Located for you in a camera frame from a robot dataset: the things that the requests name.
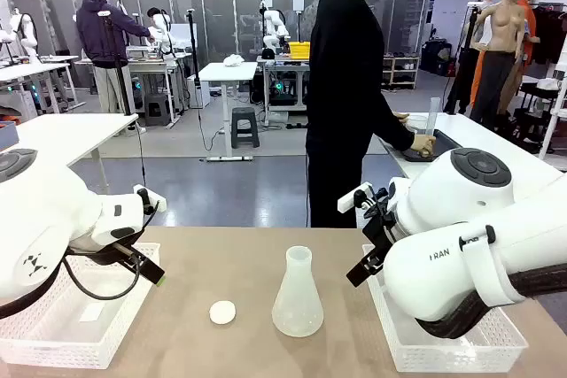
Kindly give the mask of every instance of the navy jacket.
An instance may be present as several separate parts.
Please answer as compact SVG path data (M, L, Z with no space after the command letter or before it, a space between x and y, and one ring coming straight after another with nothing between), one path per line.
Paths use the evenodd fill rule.
M128 61L126 55L126 43L123 31L138 37L149 37L150 30L136 24L128 15L115 6L108 4L106 0L82 0L82 6L77 11L77 30L81 38L82 48L87 57L96 66L112 67L114 57L106 37L103 19L97 15L100 11L110 11L110 18L114 24L114 40L121 61Z

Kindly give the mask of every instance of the white disc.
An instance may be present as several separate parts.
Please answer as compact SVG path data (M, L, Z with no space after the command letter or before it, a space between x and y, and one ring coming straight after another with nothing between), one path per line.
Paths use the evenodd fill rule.
M211 306L209 316L217 325L226 325L234 320L237 307L230 301L217 301Z

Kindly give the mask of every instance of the man in navy jacket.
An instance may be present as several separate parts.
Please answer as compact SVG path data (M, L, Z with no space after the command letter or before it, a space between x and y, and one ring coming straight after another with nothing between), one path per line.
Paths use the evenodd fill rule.
M150 30L140 26L119 8L107 3L106 0L82 0L82 6L77 11L77 30L81 38L82 48L85 54L92 61L95 71L95 81L97 82L98 99L102 112L122 112L122 96L118 83L118 74L114 55L111 50L105 24L98 16L101 11L109 11L110 19L113 22L114 40L116 50L120 57L122 73L126 82L128 103L130 111L135 111L134 95L130 70L128 68L128 56L126 54L126 43L124 42L123 32L138 37L150 38Z

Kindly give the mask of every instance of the hand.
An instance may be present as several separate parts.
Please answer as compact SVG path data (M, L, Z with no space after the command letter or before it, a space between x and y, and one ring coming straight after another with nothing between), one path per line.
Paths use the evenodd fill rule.
M435 136L415 135L411 150L416 150L422 157L430 157L433 155L433 144L435 140Z
M400 114L399 112L392 112L392 114L400 121L401 124L408 122L409 114Z

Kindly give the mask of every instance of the yellow bin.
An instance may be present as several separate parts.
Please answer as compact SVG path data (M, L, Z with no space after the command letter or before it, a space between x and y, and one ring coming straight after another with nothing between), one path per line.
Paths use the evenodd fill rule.
M309 59L310 42L290 42L291 59L305 61Z

